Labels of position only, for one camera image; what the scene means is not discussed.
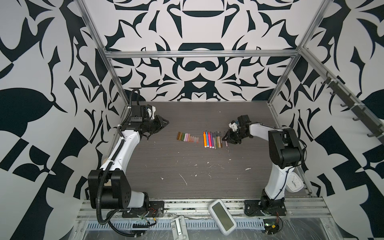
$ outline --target black mounting plate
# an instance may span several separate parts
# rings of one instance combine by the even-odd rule
[[[153,212],[153,217],[156,217],[159,210],[163,211],[164,209],[164,201],[149,201],[149,207],[155,209],[156,211],[149,209],[149,213],[147,217],[152,217]],[[136,211],[135,209],[131,209],[130,212],[122,212],[122,217],[123,218],[134,218],[137,217],[137,215],[142,214],[141,211]]]
[[[246,207],[244,209],[244,213],[249,217],[265,216],[265,214],[262,213],[260,210],[259,202],[260,200],[245,200],[244,205]],[[276,216],[276,212],[279,214],[279,216],[285,216],[285,213],[286,213],[285,204],[283,203],[279,207],[273,207],[269,210],[269,212],[273,213],[272,214],[273,216]]]

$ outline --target cable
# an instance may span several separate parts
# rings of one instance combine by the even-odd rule
[[[283,185],[283,187],[280,189],[280,192],[275,196],[275,198],[274,198],[273,200],[275,200],[275,199],[277,198],[277,196],[279,196],[279,194],[283,191],[283,188],[285,187],[285,184],[287,183],[287,178],[288,178],[289,170],[291,170],[292,168],[295,168],[295,167],[300,166],[300,165],[303,164],[303,163],[305,162],[305,160],[307,159],[307,156],[308,156],[308,153],[307,153],[307,144],[305,144],[305,142],[304,142],[303,140],[301,140],[301,139],[299,139],[299,140],[301,141],[301,143],[303,144],[303,146],[305,146],[305,147],[303,148],[303,150],[304,150],[303,155],[305,155],[305,157],[304,157],[303,161],[302,161],[300,164],[298,164],[298,165],[296,165],[296,166],[293,166],[293,167],[290,167],[290,168],[287,170],[287,174],[285,175],[284,185]]]
[[[279,223],[279,230],[277,232],[280,232],[282,229],[283,229],[283,226],[284,226],[284,223],[283,223],[283,220],[281,217],[277,216],[280,220],[281,220],[281,227],[280,227],[280,223]]]
[[[106,180],[107,180],[107,176],[108,176],[108,173],[109,173],[109,170],[111,169],[112,165],[113,165],[113,162],[115,161],[115,158],[117,157],[117,155],[119,154],[123,144],[124,144],[124,136],[122,134],[122,132],[120,131],[120,128],[121,126],[118,126],[118,133],[121,137],[123,137],[121,139],[121,142],[120,142],[120,145],[119,147],[116,149],[116,152],[113,154],[112,158],[111,158],[111,161],[108,163],[107,167],[105,168],[104,172],[103,172],[103,175],[101,176],[101,179],[100,179],[100,183],[99,183],[99,187],[98,187],[98,190],[97,190],[97,195],[96,195],[96,218],[97,218],[97,221],[100,225],[104,225],[106,224],[107,222],[109,222],[109,220],[111,219],[111,217],[113,216],[113,214],[110,215],[109,219],[107,217],[106,220],[103,219],[103,216],[101,215],[101,196],[103,195],[103,187],[104,187],[104,183],[106,183]]]
[[[132,112],[132,97],[133,97],[133,93],[134,92],[137,92],[137,98],[136,98],[136,103],[137,105],[140,105],[139,104],[139,98],[140,98],[140,90],[138,88],[134,88],[132,91],[131,91],[131,94],[129,95],[129,101],[128,101],[128,108],[129,108],[129,111],[128,111],[128,114],[127,116],[124,118],[124,121],[122,122],[121,125],[123,125],[129,118],[129,116],[131,115],[131,112]]]

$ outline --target black and white wallpaper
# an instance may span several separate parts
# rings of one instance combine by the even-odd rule
[[[294,49],[321,0],[86,0],[109,51]]]
[[[108,51],[296,49],[321,0],[86,0]],[[146,101],[267,100],[289,57],[114,59]]]
[[[383,9],[380,0],[335,0],[308,45],[381,119]],[[352,120],[355,115],[322,81],[301,58],[273,102],[278,119],[308,145],[303,170],[344,237],[384,237],[384,146],[367,137],[365,125]]]
[[[73,0],[0,3],[2,239],[67,239],[124,103]]]
[[[268,100],[289,57],[125,58],[112,64],[143,101]]]

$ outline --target orange marker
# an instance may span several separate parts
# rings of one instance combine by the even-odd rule
[[[207,147],[207,137],[205,136],[205,132],[203,132],[204,135],[204,147]]]
[[[208,132],[209,148],[212,148],[211,133]]]

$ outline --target clear plastic sheet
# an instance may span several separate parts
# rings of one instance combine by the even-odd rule
[[[219,230],[188,230],[190,240],[324,240],[328,239],[320,218],[288,218],[284,220],[283,229],[275,235],[267,235],[260,230],[235,229],[225,236]],[[125,240],[131,239],[121,236],[113,230],[86,229],[84,240]],[[142,240],[172,240],[171,230],[148,230]]]

